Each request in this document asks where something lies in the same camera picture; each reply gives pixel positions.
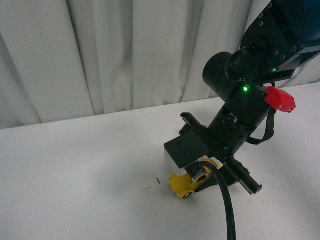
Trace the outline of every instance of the white table surface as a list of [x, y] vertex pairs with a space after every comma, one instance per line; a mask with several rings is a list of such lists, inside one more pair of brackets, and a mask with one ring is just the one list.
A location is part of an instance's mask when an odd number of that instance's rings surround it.
[[[320, 239], [320, 83], [285, 90], [297, 108], [275, 115], [271, 140], [235, 155], [263, 185], [256, 195], [229, 188], [239, 240]], [[208, 126], [222, 106], [214, 98], [0, 130], [0, 239], [227, 239], [219, 187], [177, 198], [163, 147], [182, 112]]]

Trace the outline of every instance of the toy car wheel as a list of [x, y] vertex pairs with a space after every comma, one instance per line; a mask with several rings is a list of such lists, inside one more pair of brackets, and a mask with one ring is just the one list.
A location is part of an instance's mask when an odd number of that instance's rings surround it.
[[184, 199], [189, 198], [192, 195], [192, 192], [188, 192], [186, 195], [183, 196]]

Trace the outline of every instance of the black cable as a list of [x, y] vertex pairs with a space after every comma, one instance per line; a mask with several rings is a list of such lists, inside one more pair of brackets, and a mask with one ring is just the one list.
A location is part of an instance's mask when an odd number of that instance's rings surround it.
[[199, 167], [208, 168], [213, 176], [215, 177], [216, 181], [219, 184], [221, 189], [224, 208], [225, 208], [225, 216], [226, 216], [226, 228], [227, 228], [227, 239], [228, 240], [236, 240], [236, 223], [235, 223], [235, 216], [234, 216], [234, 209], [232, 207], [231, 196], [228, 190], [228, 186], [226, 184], [225, 179], [222, 177], [221, 173], [218, 169], [207, 161], [202, 161], [199, 163]]

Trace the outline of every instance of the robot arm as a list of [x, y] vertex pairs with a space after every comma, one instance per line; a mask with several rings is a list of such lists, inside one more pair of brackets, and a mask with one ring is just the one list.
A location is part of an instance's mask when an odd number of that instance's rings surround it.
[[[291, 113], [296, 107], [294, 98], [274, 82], [291, 78], [296, 68], [320, 54], [319, 10], [320, 2], [314, 0], [273, 0], [245, 32], [238, 51], [221, 52], [208, 61], [203, 80], [225, 104], [208, 127], [190, 113], [181, 115], [186, 124], [180, 136], [164, 144], [177, 176], [171, 177], [171, 187], [185, 174], [194, 182], [205, 175], [191, 193], [216, 185], [199, 167], [204, 158], [216, 158], [223, 163], [219, 172], [228, 185], [240, 182], [250, 194], [261, 190], [234, 155], [245, 142], [270, 139], [276, 111]], [[263, 139], [252, 138], [265, 118]], [[183, 191], [174, 192], [184, 197]]]

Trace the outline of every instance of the white curtain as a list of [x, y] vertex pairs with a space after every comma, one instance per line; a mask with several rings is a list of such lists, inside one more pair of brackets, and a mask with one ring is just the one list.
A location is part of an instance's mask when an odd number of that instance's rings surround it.
[[[0, 129], [215, 97], [205, 64], [268, 3], [0, 1]], [[278, 86], [318, 81], [318, 63]]]

